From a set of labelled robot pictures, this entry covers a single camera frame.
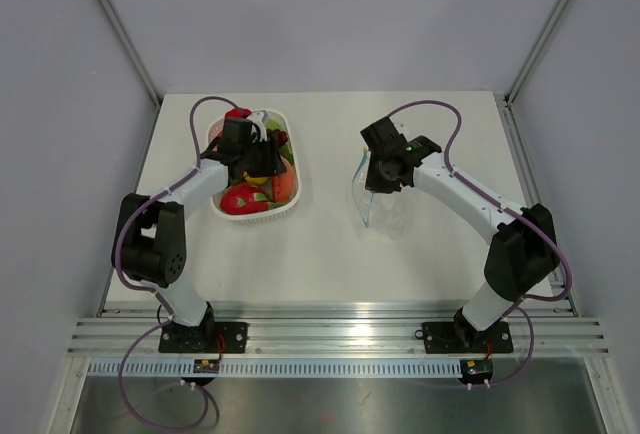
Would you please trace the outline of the yellow lemon toy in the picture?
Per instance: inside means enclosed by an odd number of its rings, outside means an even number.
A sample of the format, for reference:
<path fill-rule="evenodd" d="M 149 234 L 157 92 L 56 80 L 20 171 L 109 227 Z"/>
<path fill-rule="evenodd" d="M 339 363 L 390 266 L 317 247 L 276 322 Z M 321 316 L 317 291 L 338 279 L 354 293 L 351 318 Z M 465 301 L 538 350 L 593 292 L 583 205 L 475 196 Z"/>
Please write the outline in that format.
<path fill-rule="evenodd" d="M 253 184 L 253 185 L 264 185 L 266 184 L 270 178 L 268 176 L 264 177 L 264 176 L 260 176 L 260 177 L 254 177 L 249 175 L 248 173 L 244 173 L 243 178 L 246 182 Z"/>

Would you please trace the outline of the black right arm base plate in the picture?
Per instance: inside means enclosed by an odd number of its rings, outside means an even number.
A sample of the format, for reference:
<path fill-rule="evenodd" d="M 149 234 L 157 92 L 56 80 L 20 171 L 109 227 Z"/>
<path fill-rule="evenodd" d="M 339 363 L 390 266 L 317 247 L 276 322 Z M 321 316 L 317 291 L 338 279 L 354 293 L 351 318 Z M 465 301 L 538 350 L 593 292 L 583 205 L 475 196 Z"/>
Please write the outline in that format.
<path fill-rule="evenodd" d="M 511 354 L 509 325 L 500 321 L 485 331 L 461 331 L 453 321 L 424 322 L 414 331 L 427 354 Z"/>

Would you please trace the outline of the red watermelon slice toy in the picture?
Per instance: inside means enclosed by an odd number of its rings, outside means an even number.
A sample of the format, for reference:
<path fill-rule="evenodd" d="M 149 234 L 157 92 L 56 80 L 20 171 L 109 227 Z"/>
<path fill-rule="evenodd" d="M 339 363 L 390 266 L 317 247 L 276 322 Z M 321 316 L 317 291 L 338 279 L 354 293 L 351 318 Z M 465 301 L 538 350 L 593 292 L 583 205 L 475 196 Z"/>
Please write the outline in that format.
<path fill-rule="evenodd" d="M 287 160 L 283 160 L 285 172 L 272 178 L 272 193 L 276 203 L 286 204 L 294 196 L 296 188 L 296 176 L 294 167 Z"/>

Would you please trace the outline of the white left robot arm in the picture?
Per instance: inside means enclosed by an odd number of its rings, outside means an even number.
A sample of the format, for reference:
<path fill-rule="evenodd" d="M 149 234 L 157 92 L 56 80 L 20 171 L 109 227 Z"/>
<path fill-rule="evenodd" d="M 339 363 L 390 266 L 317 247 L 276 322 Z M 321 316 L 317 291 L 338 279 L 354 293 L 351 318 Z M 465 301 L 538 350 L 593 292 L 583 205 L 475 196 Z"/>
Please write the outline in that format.
<path fill-rule="evenodd" d="M 181 340 L 195 352 L 214 344 L 216 328 L 205 321 L 209 304 L 184 273 L 186 221 L 244 175 L 285 171 L 279 135 L 268 122 L 264 110 L 226 119 L 221 134 L 196 152 L 194 167 L 183 177 L 154 195 L 132 193 L 121 201 L 111 254 L 116 274 L 129 289 L 155 295 L 170 321 L 183 326 Z"/>

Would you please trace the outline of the clear zip bag blue zipper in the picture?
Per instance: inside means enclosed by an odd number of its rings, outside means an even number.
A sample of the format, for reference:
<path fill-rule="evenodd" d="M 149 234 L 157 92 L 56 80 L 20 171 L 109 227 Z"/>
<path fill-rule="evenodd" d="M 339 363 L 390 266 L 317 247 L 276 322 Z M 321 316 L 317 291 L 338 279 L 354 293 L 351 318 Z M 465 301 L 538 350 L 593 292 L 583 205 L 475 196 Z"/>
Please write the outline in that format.
<path fill-rule="evenodd" d="M 409 193 L 378 194 L 365 188 L 371 154 L 367 148 L 362 155 L 351 181 L 351 194 L 355 208 L 365 229 L 392 240 L 409 234 L 413 226 L 414 201 Z"/>

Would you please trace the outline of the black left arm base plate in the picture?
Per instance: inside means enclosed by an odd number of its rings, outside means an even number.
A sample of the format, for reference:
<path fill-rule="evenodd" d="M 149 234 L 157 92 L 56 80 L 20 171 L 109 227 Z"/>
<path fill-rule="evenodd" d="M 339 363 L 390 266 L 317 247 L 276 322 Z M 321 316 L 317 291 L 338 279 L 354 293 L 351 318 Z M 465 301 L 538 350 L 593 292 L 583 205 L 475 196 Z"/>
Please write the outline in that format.
<path fill-rule="evenodd" d="M 158 350 L 168 354 L 243 354 L 249 325 L 245 322 L 214 321 L 187 327 L 174 322 L 162 328 Z"/>

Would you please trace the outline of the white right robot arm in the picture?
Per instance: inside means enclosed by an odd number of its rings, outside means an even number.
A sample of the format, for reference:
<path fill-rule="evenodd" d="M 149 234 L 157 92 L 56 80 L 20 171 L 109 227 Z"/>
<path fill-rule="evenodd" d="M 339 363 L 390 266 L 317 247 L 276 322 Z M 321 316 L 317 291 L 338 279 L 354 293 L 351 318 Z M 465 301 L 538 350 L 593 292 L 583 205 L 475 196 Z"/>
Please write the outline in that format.
<path fill-rule="evenodd" d="M 409 141 L 391 119 L 382 118 L 361 131 L 370 151 L 365 188 L 392 194 L 418 189 L 451 209 L 488 244 L 485 281 L 461 308 L 454 325 L 456 343 L 476 350 L 489 329 L 529 291 L 554 271 L 560 260 L 553 219 L 540 204 L 525 208 L 470 186 L 460 179 L 441 147 L 425 136 Z"/>

